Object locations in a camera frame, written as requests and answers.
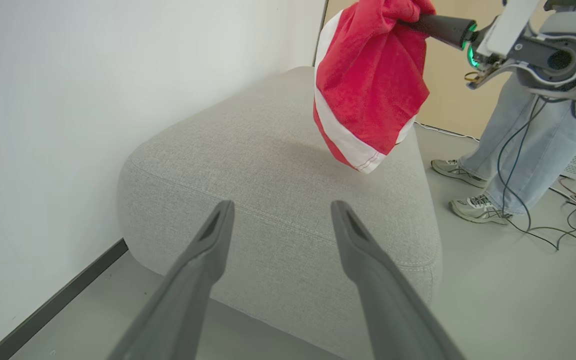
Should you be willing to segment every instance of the sneaker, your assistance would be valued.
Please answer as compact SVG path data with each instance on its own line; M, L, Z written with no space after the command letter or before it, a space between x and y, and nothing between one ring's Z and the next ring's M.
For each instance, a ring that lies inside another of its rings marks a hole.
M459 200L450 201L450 209L458 217L473 223L498 223L509 224L511 214L502 214L502 211L494 206L485 194Z
M487 181L483 178L478 178L471 175L468 171L459 167L457 160L432 160L430 161L430 166L432 170L437 173L447 176L448 178L455 178L463 180L464 182L472 185L473 187L478 187L480 189L486 189Z

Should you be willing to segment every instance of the shoelace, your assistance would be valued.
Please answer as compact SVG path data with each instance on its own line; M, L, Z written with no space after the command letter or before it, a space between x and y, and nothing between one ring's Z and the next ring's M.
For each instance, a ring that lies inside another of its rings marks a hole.
M492 203L485 194L480 194L480 196L471 197L470 202L473 203L473 205L487 205L487 204L492 205Z

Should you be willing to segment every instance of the gray floor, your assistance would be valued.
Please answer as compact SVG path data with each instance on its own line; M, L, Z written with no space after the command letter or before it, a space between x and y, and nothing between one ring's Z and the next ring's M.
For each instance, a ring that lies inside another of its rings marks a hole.
M470 139L418 129L425 164L473 150ZM444 252L444 276L432 310L471 360L576 359L576 240L553 249L495 224L457 218L447 203L478 189L427 171ZM576 190L576 182L571 182ZM549 192L533 210L539 226L567 230L574 208ZM525 219L517 218L525 226ZM556 240L554 231L542 232ZM30 340L14 360L101 360L153 291L160 276L127 253ZM338 359L256 319L211 302L198 360Z

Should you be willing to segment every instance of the shoe sole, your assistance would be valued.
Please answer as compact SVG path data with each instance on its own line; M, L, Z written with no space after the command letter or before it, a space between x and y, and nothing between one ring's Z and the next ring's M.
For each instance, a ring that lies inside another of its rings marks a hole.
M454 173L448 172L448 171L444 171L440 168L435 167L435 162L433 160L430 160L430 167L432 168L432 170L435 171L435 173L439 174L439 175L443 175L446 178L453 178L453 179L457 179L457 180L461 180L462 182L468 184L468 185L472 185L473 187L479 188L479 189L486 189L486 185L484 186L480 186L478 184L475 184L473 182L468 181L466 178L463 178L461 175L455 175Z
M475 224L486 224L486 223L495 223L499 225L508 225L509 222L507 219L502 218L485 218L485 219L478 219L472 216L468 216L463 212L459 211L459 209L454 205L453 201L450 201L448 204L450 205L450 210L457 215L458 217L464 219L465 221L469 221Z

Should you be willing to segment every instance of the red and white cloth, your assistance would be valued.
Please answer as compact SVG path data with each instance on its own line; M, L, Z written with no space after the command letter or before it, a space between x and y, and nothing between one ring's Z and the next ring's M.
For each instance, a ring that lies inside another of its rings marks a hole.
M360 0L321 30L313 116L340 162L370 173L413 126L427 36L398 22L434 13L430 0Z

